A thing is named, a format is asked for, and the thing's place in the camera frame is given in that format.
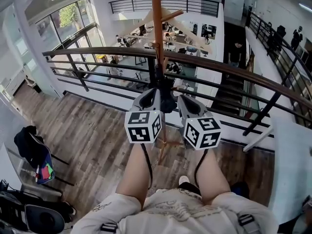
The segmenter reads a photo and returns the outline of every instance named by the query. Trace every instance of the metal railing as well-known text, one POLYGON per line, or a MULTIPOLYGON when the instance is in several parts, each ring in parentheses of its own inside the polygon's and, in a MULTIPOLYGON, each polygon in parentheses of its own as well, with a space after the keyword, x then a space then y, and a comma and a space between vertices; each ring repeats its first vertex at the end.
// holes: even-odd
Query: metal railing
MULTIPOLYGON (((58 76, 58 80, 62 82, 74 84, 77 86, 81 86, 86 91, 89 91, 91 89, 91 90, 97 90, 97 91, 101 91, 104 93, 116 95, 121 98, 134 99, 133 96, 125 95, 123 93, 118 93, 115 91, 108 91, 107 89, 105 90, 100 87, 95 87, 91 84, 104 85, 107 87, 118 88, 118 89, 127 90, 131 92, 136 92, 136 93, 142 93, 144 90, 155 86, 155 71, 154 71, 154 64, 155 64, 155 58, 156 58, 155 50, 138 49, 138 48, 120 48, 120 47, 93 47, 93 48, 76 48, 76 49, 49 51, 49 52, 44 52, 43 55, 48 58, 48 63, 54 63, 54 64, 67 63, 68 65, 70 65, 71 68, 59 68, 59 67, 54 66, 54 67, 51 67, 51 69, 55 71, 55 75, 58 76), (102 62, 94 63, 94 62, 84 62, 84 61, 73 61, 72 55, 77 55, 77 54, 82 54, 82 55, 106 54, 106 55, 141 57, 141 58, 147 59, 148 68, 130 66, 130 65, 108 64, 108 63, 102 63, 102 62), (50 58, 51 56, 59 56, 59 55, 67 56, 67 60, 53 61, 50 58), (79 64, 97 65, 97 66, 104 66, 104 67, 110 67, 110 68, 118 68, 122 70, 133 70, 136 75, 135 76, 111 75, 111 74, 105 74, 103 72, 96 72, 96 69, 95 71, 79 70, 77 68, 77 65, 79 64), (63 72, 63 71, 68 72, 68 74, 61 74, 60 72, 63 72), (143 73, 147 75, 146 79, 140 79, 141 74, 143 73), (95 79, 90 79, 90 77, 84 77, 86 74, 93 75, 93 76, 107 77, 110 79, 115 79, 117 81, 120 81, 120 80, 127 81, 128 83, 126 84, 126 86, 124 86, 122 84, 116 84, 111 81, 98 81, 95 79)), ((260 110, 256 110, 248 106, 244 106, 244 105, 241 105, 239 103, 235 103, 229 100, 224 100, 224 99, 220 99, 217 97, 212 97, 209 95, 197 93, 196 91, 189 91, 186 89, 177 90, 178 92, 181 92, 181 93, 193 96, 193 97, 200 97, 200 98, 204 98, 207 100, 222 102, 231 106, 235 106, 239 109, 257 114, 257 117, 255 119, 251 119, 251 118, 241 117, 241 116, 229 113, 227 111, 221 111, 218 109, 209 108, 209 111, 211 112, 215 112, 218 114, 226 115, 228 117, 233 117, 236 119, 243 120, 245 122, 249 122, 250 123, 249 127, 235 125, 230 122, 224 122, 224 121, 221 122, 224 125, 228 125, 231 127, 236 127, 238 129, 244 130, 244 133, 243 133, 244 136, 246 136, 250 132, 260 134, 261 131, 254 129, 258 125, 263 126, 263 127, 269 127, 268 124, 262 122, 262 119, 264 117, 269 117, 268 112, 273 107, 286 111, 298 118, 301 118, 305 120, 306 122, 308 122, 309 124, 312 123, 312 119, 310 117, 302 115, 296 111, 293 111, 287 107, 284 107, 276 103, 277 100, 280 98, 280 96, 285 96, 289 98, 290 100, 295 101, 296 103, 300 104, 302 107, 306 107, 308 111, 312 110, 312 104, 308 100, 306 100, 304 97, 298 95, 296 92, 292 91, 291 89, 281 84, 278 84, 274 81, 271 81, 267 78, 256 75, 254 73, 248 72, 246 70, 233 69, 227 64, 217 62, 217 61, 212 61, 212 60, 205 59, 205 58, 190 56, 190 55, 181 54, 181 53, 175 53, 171 51, 164 51, 164 56, 168 57, 169 61, 175 61, 178 63, 194 65, 197 67, 210 69, 213 71, 218 71, 223 74, 230 75, 230 76, 239 77, 252 84, 257 84, 259 86, 262 86, 264 88, 274 91, 273 97, 270 100, 267 100, 256 95, 248 94, 244 91, 234 89, 227 85, 217 84, 217 83, 213 83, 210 81, 198 79, 195 77, 187 77, 181 74, 178 75, 178 74, 173 74, 173 73, 165 73, 165 77, 168 79, 180 78, 187 82, 194 82, 194 83, 204 84, 207 86, 221 88, 223 90, 231 91, 232 93, 237 93, 239 95, 246 96, 247 98, 251 98, 251 99, 265 103, 266 106, 263 108, 262 111, 260 111, 260 110)))
MULTIPOLYGON (((255 33, 256 38, 267 50, 267 55, 270 56, 281 76, 282 85, 311 102, 312 75, 295 50, 278 32, 252 12, 248 14, 246 26, 255 33)), ((311 112, 296 101, 291 100, 291 104, 294 111, 312 117, 311 112)), ((310 125, 302 118, 296 120, 301 125, 310 125)))
MULTIPOLYGON (((152 9, 152 0, 116 0, 109 2, 114 13, 152 9)), ((219 2, 211 0, 161 0, 161 6, 170 10, 182 9, 218 17, 219 2)))

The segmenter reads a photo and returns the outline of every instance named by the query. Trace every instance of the white t-shirt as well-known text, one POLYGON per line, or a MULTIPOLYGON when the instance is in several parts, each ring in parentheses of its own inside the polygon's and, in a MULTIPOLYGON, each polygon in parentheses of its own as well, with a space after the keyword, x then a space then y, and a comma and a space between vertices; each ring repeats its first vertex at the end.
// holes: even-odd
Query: white t-shirt
POLYGON ((263 205, 234 193, 217 196, 211 205, 184 189, 158 190, 143 210, 130 196, 113 194, 78 221, 72 234, 243 234, 238 215, 251 214, 260 233, 276 234, 278 223, 263 205))

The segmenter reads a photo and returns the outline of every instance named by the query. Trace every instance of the shoe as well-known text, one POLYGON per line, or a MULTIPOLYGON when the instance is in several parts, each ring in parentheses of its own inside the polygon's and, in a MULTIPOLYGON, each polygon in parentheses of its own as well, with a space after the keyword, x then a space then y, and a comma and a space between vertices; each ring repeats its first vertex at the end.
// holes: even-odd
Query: shoe
POLYGON ((76 215, 77 211, 70 203, 68 203, 67 201, 64 201, 63 203, 67 204, 68 206, 70 206, 73 209, 73 213, 71 213, 71 215, 76 215))
POLYGON ((183 183, 185 183, 185 182, 190 183, 189 178, 188 178, 187 176, 181 176, 181 177, 179 178, 179 185, 181 185, 181 184, 183 184, 183 183))

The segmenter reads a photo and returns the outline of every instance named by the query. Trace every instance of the wooden floor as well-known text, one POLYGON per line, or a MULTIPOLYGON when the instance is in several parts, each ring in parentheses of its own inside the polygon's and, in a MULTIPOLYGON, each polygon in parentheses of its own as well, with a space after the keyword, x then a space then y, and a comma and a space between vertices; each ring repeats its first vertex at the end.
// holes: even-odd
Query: wooden floor
MULTIPOLYGON (((51 152, 70 163, 67 166, 54 160, 54 169, 57 176, 75 186, 57 180, 49 185, 64 191, 63 200, 76 207, 75 221, 115 191, 132 148, 123 126, 124 112, 71 94, 62 100, 37 94, 26 84, 16 94, 14 103, 37 126, 51 152)), ((181 140, 177 129, 167 128, 170 140, 181 140)), ((176 187, 181 175, 188 175, 191 182, 194 181, 194 151, 179 147, 167 151, 169 154, 162 165, 154 167, 149 194, 158 188, 176 187)), ((221 142, 215 152, 229 183, 246 181, 251 199, 267 205, 273 182, 274 154, 260 150, 245 154, 242 146, 227 142, 221 142)), ((154 148, 151 162, 156 157, 154 148)), ((25 173, 22 176, 28 182, 34 180, 25 173)))

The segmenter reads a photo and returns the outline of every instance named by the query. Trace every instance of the black jacket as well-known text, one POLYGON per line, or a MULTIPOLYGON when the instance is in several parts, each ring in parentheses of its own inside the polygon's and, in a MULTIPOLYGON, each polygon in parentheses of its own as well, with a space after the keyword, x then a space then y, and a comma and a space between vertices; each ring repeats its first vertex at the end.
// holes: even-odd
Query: black jacket
POLYGON ((42 150, 43 146, 38 144, 30 134, 34 135, 43 143, 43 138, 36 136, 37 129, 35 126, 23 127, 23 129, 15 135, 14 143, 19 149, 19 155, 25 158, 28 163, 36 169, 38 165, 44 162, 46 153, 42 150))

